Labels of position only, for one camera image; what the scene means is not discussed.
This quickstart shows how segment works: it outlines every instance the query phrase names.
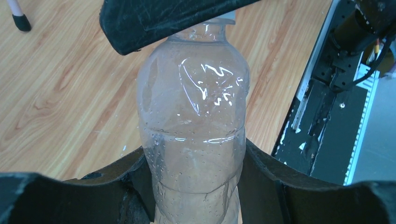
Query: water bottle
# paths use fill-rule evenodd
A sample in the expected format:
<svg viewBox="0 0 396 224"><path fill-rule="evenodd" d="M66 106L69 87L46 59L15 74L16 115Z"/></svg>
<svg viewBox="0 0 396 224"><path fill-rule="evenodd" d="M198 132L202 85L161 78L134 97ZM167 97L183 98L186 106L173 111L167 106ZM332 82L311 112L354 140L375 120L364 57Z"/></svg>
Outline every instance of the water bottle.
<svg viewBox="0 0 396 224"><path fill-rule="evenodd" d="M236 224L249 67L214 18L161 43L137 78L158 224Z"/></svg>

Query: wooden table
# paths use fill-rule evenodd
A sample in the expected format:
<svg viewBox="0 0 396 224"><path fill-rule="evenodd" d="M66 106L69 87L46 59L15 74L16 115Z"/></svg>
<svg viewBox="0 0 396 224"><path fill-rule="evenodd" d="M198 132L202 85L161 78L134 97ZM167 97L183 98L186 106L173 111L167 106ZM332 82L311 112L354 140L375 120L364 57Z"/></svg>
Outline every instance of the wooden table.
<svg viewBox="0 0 396 224"><path fill-rule="evenodd" d="M0 172L80 178L141 145L135 79L158 45L118 55L99 27L102 0L19 0L33 30L0 1ZM251 69L246 130L269 153L330 0L262 0L227 36Z"/></svg>

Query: gray floor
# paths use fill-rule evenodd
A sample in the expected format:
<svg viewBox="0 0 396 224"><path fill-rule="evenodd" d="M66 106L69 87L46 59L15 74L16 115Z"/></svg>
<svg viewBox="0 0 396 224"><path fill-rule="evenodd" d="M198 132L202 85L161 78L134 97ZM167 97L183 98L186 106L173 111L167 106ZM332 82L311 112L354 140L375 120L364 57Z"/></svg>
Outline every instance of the gray floor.
<svg viewBox="0 0 396 224"><path fill-rule="evenodd" d="M378 82L353 177L365 180L396 180L396 79Z"/></svg>

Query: clear plastic bottle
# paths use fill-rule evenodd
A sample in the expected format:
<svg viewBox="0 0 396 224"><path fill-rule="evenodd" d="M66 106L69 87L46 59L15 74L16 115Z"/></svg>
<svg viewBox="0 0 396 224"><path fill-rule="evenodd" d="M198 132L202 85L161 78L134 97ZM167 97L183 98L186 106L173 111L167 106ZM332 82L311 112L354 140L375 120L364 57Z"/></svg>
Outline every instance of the clear plastic bottle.
<svg viewBox="0 0 396 224"><path fill-rule="evenodd" d="M215 18L170 36L139 71L141 141L159 224L236 224L249 67Z"/></svg>

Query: black cable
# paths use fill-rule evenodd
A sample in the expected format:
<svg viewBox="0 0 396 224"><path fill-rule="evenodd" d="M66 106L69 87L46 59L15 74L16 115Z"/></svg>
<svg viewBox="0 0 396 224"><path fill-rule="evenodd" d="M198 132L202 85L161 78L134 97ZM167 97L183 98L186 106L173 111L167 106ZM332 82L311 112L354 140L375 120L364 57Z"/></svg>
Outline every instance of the black cable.
<svg viewBox="0 0 396 224"><path fill-rule="evenodd" d="M350 90L350 89L351 89L352 87L354 87L355 85L357 85L357 84L363 82L364 80L368 79L368 78L377 70L378 66L380 65L380 63L382 62L382 60L385 58L385 56L386 56L386 54L387 54L387 52L388 52L388 50L389 50L389 48L390 48L390 45L392 44L392 42L393 42L394 40L395 40L395 36L388 37L388 38L386 39L386 42L384 43L384 46L383 46L383 48L382 48L382 51L381 51L380 55L378 56L377 60L373 61L372 65L371 65L371 68L370 68L370 70L366 73L366 75L364 75L363 77L360 77L360 78L356 79L355 81L350 82L350 83L346 84L344 87L338 88L338 89L335 89L335 88L334 88L335 79L337 79L337 77L338 77L338 71L337 71L337 68L336 68L336 69L335 69L335 72L334 72L333 79L332 79L332 81L330 82L330 89L331 89L333 92L335 92L335 93L341 93L341 92Z"/></svg>

